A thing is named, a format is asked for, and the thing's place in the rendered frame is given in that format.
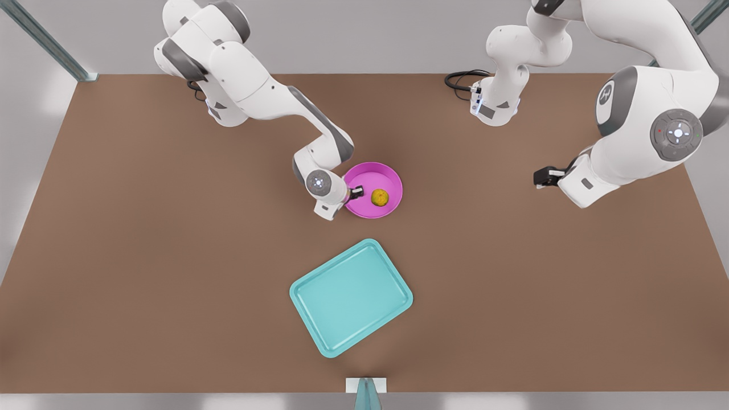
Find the silver frame post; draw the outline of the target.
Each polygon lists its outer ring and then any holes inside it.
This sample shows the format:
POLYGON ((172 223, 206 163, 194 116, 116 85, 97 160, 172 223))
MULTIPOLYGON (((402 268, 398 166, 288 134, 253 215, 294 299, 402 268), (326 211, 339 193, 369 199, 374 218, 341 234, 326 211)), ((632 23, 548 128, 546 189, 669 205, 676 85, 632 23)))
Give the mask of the silver frame post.
POLYGON ((83 66, 47 32, 47 30, 23 7, 18 0, 0 0, 0 9, 18 24, 29 36, 47 52, 71 77, 80 83, 97 81, 98 73, 88 72, 83 66))
POLYGON ((354 410, 383 410, 380 393, 387 392, 386 378, 346 378, 346 393, 355 394, 354 410))
POLYGON ((668 0, 701 36, 716 72, 729 72, 729 0, 668 0))

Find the magenta plate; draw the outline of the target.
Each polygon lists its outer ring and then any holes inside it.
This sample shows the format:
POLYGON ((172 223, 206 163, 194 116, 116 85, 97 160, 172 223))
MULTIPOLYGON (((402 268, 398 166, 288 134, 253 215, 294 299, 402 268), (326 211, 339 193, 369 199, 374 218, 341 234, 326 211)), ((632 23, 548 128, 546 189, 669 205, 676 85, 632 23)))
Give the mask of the magenta plate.
POLYGON ((391 167, 378 162, 360 163, 346 172, 344 180, 351 188, 361 186, 364 195, 351 200, 345 207, 354 215, 365 219, 385 217, 398 208, 403 199, 403 182, 391 167), (384 190, 388 195, 385 205, 372 202, 375 190, 384 190))

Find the teal tray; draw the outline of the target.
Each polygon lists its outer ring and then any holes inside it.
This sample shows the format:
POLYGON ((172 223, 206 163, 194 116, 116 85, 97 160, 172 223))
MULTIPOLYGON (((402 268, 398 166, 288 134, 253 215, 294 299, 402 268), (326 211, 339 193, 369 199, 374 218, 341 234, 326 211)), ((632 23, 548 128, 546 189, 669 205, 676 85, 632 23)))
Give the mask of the teal tray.
POLYGON ((336 358, 412 306, 411 288, 375 239, 294 281, 289 296, 318 352, 336 358))

